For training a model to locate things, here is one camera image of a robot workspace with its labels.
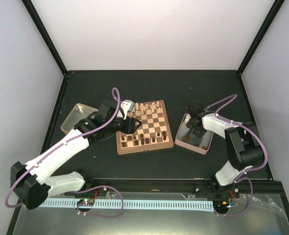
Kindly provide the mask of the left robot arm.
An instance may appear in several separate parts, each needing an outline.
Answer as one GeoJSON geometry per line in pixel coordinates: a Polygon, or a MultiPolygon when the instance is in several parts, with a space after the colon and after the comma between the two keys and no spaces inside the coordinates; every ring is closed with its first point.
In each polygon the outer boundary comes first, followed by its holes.
{"type": "Polygon", "coordinates": [[[93,184],[79,172],[60,176],[52,174],[107,134],[133,134],[141,125],[141,121],[128,116],[134,107],[135,103],[130,100],[117,101],[111,98],[103,101],[97,111],[79,120],[62,140],[46,152],[25,164],[13,164],[10,169],[10,191],[29,210],[57,194],[69,191],[90,194],[93,184]]]}

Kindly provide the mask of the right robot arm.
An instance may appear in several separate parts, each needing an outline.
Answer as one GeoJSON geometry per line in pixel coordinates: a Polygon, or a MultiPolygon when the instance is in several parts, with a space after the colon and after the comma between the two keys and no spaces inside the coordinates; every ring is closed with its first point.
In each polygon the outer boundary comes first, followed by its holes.
{"type": "Polygon", "coordinates": [[[212,132],[225,139],[228,160],[210,181],[211,194],[222,197],[227,193],[229,185],[235,183],[247,170],[266,160],[256,126],[252,122],[234,122],[213,111],[207,111],[197,100],[190,102],[187,109],[190,119],[186,127],[197,138],[212,132]]]}

